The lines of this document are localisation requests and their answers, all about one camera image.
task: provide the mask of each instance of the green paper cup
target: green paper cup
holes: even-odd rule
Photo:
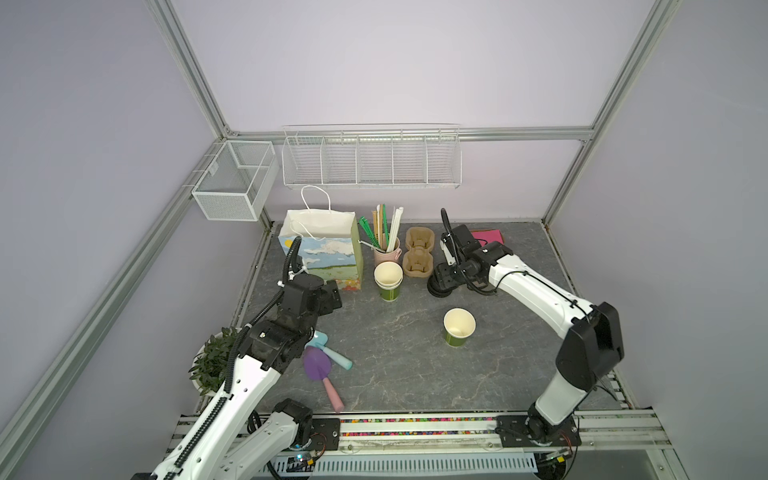
[[[379,296],[392,302],[400,295],[402,268],[397,262],[381,262],[373,271],[373,278],[379,286]]]
[[[475,317],[463,308],[450,309],[442,317],[445,327],[445,342],[450,346],[462,346],[475,332]]]

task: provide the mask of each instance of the pink shovel handle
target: pink shovel handle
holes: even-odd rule
[[[334,389],[333,385],[331,385],[331,381],[328,380],[328,377],[323,379],[323,385],[326,386],[326,393],[328,394],[328,398],[330,399],[331,405],[333,406],[333,411],[336,413],[343,412],[344,404],[342,403],[339,394],[336,393],[336,389]]]

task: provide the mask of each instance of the white wall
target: white wall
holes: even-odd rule
[[[653,0],[174,0],[235,131],[589,125]]]
[[[127,480],[157,466],[179,416],[194,412],[187,370],[230,325],[260,231],[190,206],[16,480]]]
[[[3,2],[0,65],[5,426],[213,135],[143,2]]]
[[[358,210],[369,220],[371,210],[380,203],[404,207],[403,217],[408,220],[437,221],[441,207],[457,221],[539,219],[579,145],[578,141],[465,142],[463,183],[457,189],[328,189],[328,193],[334,210]],[[310,207],[327,203],[325,195],[312,190],[305,190]],[[282,220],[286,210],[295,208],[304,208],[300,192],[285,187],[280,175],[267,198],[267,212],[274,220]]]
[[[692,480],[765,477],[766,25],[684,2],[553,225]]]

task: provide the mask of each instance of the blue toy shovel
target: blue toy shovel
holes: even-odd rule
[[[304,348],[308,346],[313,346],[317,349],[321,349],[331,360],[341,365],[344,369],[349,370],[352,368],[352,360],[346,358],[341,353],[334,352],[330,348],[326,346],[326,342],[328,341],[328,336],[323,332],[318,332],[315,330],[315,336],[307,342],[307,344],[304,346]]]

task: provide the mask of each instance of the wire basket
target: wire basket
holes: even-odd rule
[[[258,221],[280,164],[269,141],[225,141],[192,195],[208,220]]]
[[[289,135],[283,182],[352,188],[458,187],[458,128],[397,134]]]

